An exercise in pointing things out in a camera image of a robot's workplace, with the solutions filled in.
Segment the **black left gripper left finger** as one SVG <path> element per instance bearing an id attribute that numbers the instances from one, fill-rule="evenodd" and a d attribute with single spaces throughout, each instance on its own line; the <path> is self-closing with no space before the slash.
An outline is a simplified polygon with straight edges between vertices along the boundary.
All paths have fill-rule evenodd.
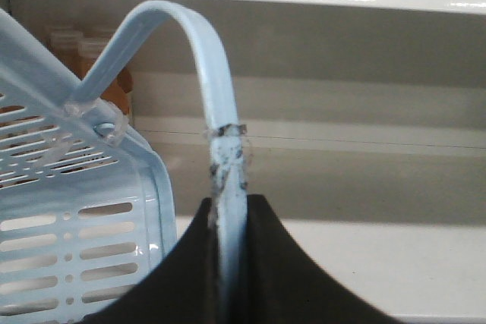
<path id="1" fill-rule="evenodd" d="M 83 323 L 219 323 L 216 233 L 208 227 L 212 201 L 202 200 L 169 255 L 115 303 Z"/>

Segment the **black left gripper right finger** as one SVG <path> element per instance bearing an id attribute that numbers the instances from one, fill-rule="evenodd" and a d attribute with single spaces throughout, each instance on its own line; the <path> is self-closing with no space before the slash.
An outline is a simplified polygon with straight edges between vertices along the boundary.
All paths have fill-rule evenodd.
<path id="1" fill-rule="evenodd" d="M 396 323 L 319 267 L 267 198 L 247 197 L 245 261 L 233 323 Z"/>

